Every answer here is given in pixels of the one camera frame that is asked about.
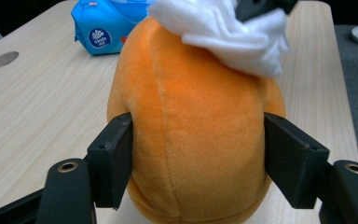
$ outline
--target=orange plush toy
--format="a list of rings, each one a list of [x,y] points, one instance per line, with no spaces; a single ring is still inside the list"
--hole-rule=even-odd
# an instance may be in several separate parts
[[[132,115],[131,199],[156,223],[241,223],[269,189],[263,122],[285,115],[279,87],[184,43],[150,12],[121,52],[108,103],[109,120]]]

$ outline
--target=blue tissue pack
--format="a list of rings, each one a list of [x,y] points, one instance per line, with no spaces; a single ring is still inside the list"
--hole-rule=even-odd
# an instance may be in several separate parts
[[[91,55],[119,53],[154,0],[79,0],[72,10],[75,41]]]

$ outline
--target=table surface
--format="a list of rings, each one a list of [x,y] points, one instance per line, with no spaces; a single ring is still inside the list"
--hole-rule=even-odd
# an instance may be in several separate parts
[[[61,2],[0,40],[0,55],[19,57],[0,67],[0,207],[43,188],[58,161],[83,158],[106,125],[106,104],[119,55],[92,57],[74,41]],[[331,149],[329,161],[358,161],[347,92],[330,7],[299,2],[289,17],[293,51],[278,79],[287,118]],[[313,210],[290,207],[275,185],[248,223],[318,223]],[[99,223],[149,223],[128,194],[115,212],[97,209]]]

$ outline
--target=round hole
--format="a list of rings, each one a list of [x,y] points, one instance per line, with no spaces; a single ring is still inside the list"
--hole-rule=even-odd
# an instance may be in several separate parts
[[[74,171],[77,168],[77,166],[78,166],[77,162],[69,161],[69,162],[66,162],[63,165],[61,165],[58,168],[58,171],[60,173],[68,173],[68,172]]]
[[[4,53],[0,56],[0,67],[8,65],[12,63],[14,60],[19,57],[19,53],[17,51],[11,51],[8,53]]]
[[[345,167],[346,167],[349,171],[351,171],[351,172],[353,172],[353,173],[355,173],[355,174],[358,175],[358,165],[349,163],[349,164],[346,164]]]

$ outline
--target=white tissue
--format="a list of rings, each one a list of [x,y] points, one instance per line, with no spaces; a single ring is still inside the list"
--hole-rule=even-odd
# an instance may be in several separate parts
[[[237,21],[236,0],[156,0],[151,16],[185,44],[208,49],[221,63],[261,77],[282,73],[281,54],[289,50],[286,15],[275,9]]]

